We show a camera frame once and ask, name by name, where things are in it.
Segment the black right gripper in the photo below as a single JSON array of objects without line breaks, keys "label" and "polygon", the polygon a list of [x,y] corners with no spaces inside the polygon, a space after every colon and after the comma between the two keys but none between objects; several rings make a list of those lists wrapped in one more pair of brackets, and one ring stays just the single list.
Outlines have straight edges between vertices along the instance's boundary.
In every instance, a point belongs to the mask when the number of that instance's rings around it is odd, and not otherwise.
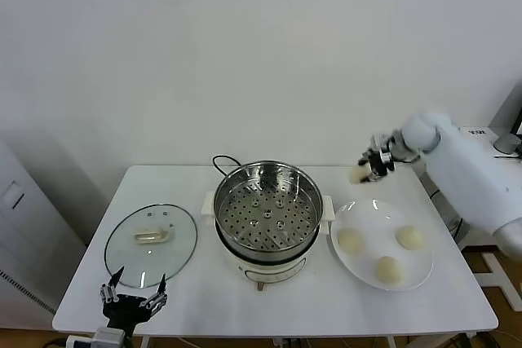
[{"label": "black right gripper", "polygon": [[389,134],[374,134],[370,138],[370,148],[361,154],[358,165],[369,163],[371,172],[361,178],[361,183],[377,182],[395,171],[392,147],[395,137]]}]

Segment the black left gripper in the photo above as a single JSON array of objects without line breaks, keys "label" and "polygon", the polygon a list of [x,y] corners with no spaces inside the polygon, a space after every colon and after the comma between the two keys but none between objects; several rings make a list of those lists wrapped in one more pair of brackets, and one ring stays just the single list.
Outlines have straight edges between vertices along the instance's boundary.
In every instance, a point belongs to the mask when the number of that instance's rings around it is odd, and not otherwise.
[{"label": "black left gripper", "polygon": [[103,314],[108,318],[108,328],[134,330],[138,324],[148,322],[165,304],[166,275],[163,275],[157,291],[151,297],[136,297],[129,294],[117,294],[116,287],[124,271],[121,267],[100,287]]}]

